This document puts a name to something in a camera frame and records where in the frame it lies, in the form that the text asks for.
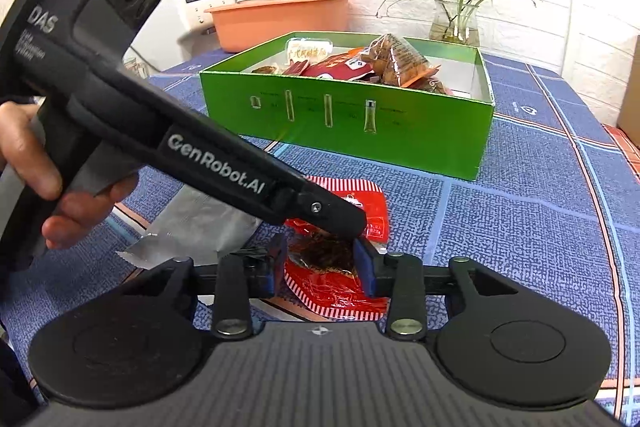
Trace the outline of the person's left hand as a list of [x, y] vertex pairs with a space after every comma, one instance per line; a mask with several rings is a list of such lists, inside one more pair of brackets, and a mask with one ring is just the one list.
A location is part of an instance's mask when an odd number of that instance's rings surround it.
[[114, 206], [137, 187], [137, 173], [110, 185], [96, 196], [87, 192], [62, 193], [62, 176], [36, 138], [30, 121], [36, 104], [1, 104], [1, 165], [11, 166], [22, 180], [45, 200], [59, 199], [60, 212], [41, 228], [50, 249], [77, 244], [104, 221]]

